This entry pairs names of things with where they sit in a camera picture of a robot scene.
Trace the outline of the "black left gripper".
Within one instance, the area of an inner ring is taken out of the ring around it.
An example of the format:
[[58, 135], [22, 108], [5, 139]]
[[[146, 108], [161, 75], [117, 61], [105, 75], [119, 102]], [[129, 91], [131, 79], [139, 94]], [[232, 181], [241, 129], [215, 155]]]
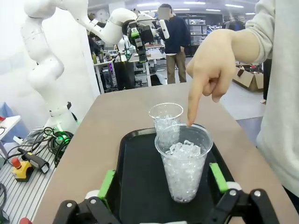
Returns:
[[136, 22], [130, 22], [128, 25], [128, 37], [135, 39], [135, 48], [139, 56], [139, 62], [147, 62], [145, 44], [154, 41], [152, 29], [149, 25], [139, 25]]

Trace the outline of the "person's left hand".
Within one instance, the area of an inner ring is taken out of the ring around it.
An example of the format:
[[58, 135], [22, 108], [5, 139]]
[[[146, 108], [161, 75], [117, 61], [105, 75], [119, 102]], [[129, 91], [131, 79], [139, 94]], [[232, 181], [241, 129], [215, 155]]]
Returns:
[[217, 103], [228, 91], [235, 73], [234, 34], [234, 31], [227, 29], [212, 32], [187, 65], [186, 71], [192, 77], [187, 112], [189, 126], [196, 119], [201, 96], [211, 95]]

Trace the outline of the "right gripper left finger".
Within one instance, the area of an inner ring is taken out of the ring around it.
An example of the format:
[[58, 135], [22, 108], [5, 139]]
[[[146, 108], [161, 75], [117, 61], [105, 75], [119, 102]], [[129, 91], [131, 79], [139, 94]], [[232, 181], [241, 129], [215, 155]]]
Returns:
[[99, 190], [90, 191], [77, 203], [65, 200], [60, 203], [54, 224], [119, 224], [117, 211], [120, 183], [115, 170], [109, 170]]

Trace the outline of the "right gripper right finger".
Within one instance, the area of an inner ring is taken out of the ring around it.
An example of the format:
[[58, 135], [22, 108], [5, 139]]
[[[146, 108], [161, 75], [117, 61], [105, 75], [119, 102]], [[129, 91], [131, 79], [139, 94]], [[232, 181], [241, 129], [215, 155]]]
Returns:
[[279, 220], [263, 189], [245, 193], [236, 182], [227, 182], [217, 163], [209, 164], [209, 188], [214, 203], [209, 213], [210, 224], [228, 224], [241, 217], [246, 224], [278, 224]]

